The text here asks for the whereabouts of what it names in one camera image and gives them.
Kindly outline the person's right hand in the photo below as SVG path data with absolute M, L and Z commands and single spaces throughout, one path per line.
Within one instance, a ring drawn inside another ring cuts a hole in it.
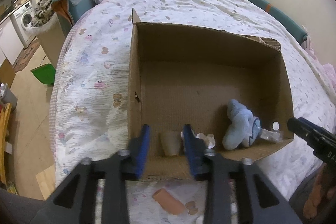
M 335 195 L 335 172 L 323 164 L 315 179 L 313 188 L 303 207 L 303 216 L 312 219 L 318 214 L 318 206 L 323 198 L 331 200 Z

